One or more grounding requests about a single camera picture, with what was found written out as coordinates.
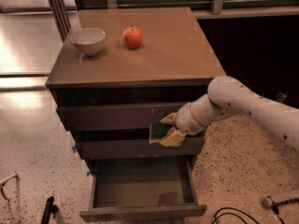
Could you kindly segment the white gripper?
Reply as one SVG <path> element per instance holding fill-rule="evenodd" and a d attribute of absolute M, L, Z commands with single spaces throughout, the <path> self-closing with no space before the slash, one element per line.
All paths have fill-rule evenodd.
<path fill-rule="evenodd" d="M 160 122 L 170 127 L 167 135 L 159 142 L 164 147 L 179 147 L 185 139 L 185 135 L 197 135 L 205 129 L 201 120 L 202 105 L 187 103 L 178 112 L 173 112 L 162 118 Z"/>

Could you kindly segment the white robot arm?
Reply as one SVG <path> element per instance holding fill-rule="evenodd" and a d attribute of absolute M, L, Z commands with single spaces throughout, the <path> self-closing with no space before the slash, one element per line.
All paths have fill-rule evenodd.
<path fill-rule="evenodd" d="M 299 109 L 264 98 L 233 77 L 211 80 L 207 94 L 187 103 L 149 128 L 149 141 L 164 147 L 180 146 L 210 123 L 238 113 L 251 116 L 268 131 L 299 150 Z"/>

